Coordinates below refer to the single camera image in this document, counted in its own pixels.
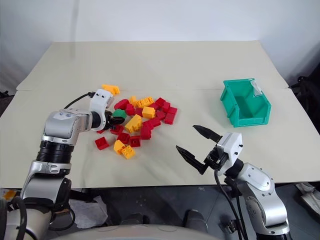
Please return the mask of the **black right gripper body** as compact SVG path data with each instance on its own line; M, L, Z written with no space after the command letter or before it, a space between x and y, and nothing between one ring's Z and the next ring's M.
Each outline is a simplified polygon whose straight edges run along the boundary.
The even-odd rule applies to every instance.
M219 148L215 146L204 159L203 172L205 173L208 168L220 171L228 159L228 155L219 153Z

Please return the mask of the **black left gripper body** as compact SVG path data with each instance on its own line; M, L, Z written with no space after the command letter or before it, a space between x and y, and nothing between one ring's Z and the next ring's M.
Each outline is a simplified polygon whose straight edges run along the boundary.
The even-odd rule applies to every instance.
M117 124L117 118L114 118L112 114L113 113L108 110L104 111L104 116L106 120L105 126L104 126L105 130L114 129L114 126Z

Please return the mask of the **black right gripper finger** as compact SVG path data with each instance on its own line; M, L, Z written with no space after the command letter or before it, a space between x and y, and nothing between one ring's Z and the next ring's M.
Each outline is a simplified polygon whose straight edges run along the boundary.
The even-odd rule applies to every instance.
M188 164L190 164L193 168L195 168L201 175L203 175L206 172L206 170L208 168L207 164L203 164L203 163L199 162L198 160L196 160L196 158L193 154L191 154L189 151L187 151L186 149L184 149L178 145L176 146L176 149L179 152L179 154L182 156L182 158Z
M210 139L215 143L218 143L222 138L221 135L219 135L218 133L214 132L213 130L207 127L204 127L201 125L193 125L192 127L203 137L205 137L206 139Z

